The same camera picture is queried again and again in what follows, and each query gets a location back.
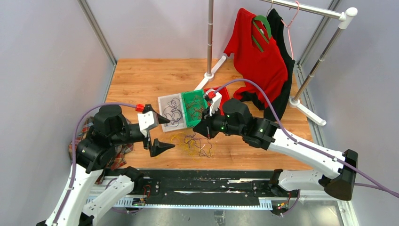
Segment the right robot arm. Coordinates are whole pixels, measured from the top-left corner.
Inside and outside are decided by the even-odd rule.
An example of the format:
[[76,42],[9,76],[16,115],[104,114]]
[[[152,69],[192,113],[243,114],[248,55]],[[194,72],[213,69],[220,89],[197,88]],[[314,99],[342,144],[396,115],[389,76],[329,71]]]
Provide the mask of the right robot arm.
[[305,171],[274,170],[269,181],[273,195],[282,196],[293,190],[315,190],[343,201],[352,199],[359,156],[356,151],[329,150],[300,138],[271,120],[254,117],[246,104],[234,98],[213,113],[212,109],[213,106],[209,106],[203,111],[194,132],[208,139],[220,132],[227,136],[240,136],[251,147],[282,153],[312,166],[311,170]]

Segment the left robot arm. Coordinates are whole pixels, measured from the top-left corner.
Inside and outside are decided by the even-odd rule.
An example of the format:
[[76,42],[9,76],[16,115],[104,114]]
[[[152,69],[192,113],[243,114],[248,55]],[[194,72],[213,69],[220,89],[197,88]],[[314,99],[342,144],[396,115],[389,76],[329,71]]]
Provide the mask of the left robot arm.
[[87,202],[97,179],[115,159],[119,145],[143,143],[151,157],[173,148],[173,144],[152,139],[150,130],[169,119],[157,113],[150,104],[135,105],[138,123],[130,124],[122,113],[123,103],[96,106],[93,125],[80,142],[72,141],[72,165],[66,187],[42,226],[96,226],[104,215],[128,193],[140,194],[144,189],[143,174],[128,167],[93,201]]

